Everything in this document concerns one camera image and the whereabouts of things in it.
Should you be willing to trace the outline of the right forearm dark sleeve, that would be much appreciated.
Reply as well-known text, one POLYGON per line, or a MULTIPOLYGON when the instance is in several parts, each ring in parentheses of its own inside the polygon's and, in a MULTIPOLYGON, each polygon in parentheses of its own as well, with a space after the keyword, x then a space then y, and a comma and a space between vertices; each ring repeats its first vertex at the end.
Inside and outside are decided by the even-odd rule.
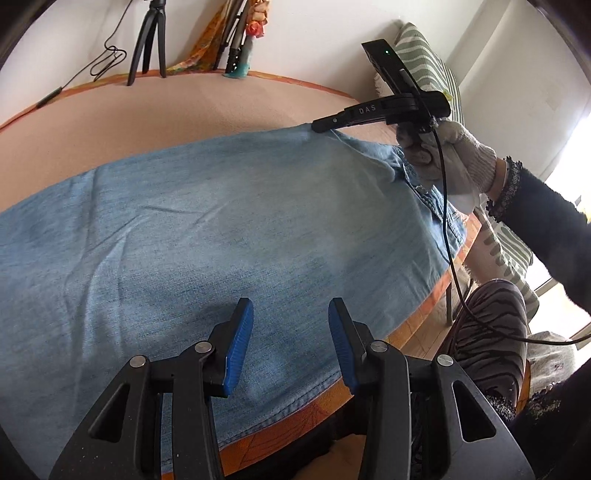
POLYGON ((505 184, 487 211, 507 225, 561 283, 569 299, 590 310, 590 222, 522 163, 508 157, 505 184))

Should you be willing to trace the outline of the right hand white glove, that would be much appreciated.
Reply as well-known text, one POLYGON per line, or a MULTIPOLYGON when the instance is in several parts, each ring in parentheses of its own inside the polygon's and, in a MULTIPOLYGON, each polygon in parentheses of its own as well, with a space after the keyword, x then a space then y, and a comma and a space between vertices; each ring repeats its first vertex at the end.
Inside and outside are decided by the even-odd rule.
POLYGON ((495 150, 461 123, 442 120, 430 133, 419 133, 411 124, 399 124, 397 140, 407 161, 427 185, 442 181, 443 171, 450 195, 488 193, 494 185, 495 150))

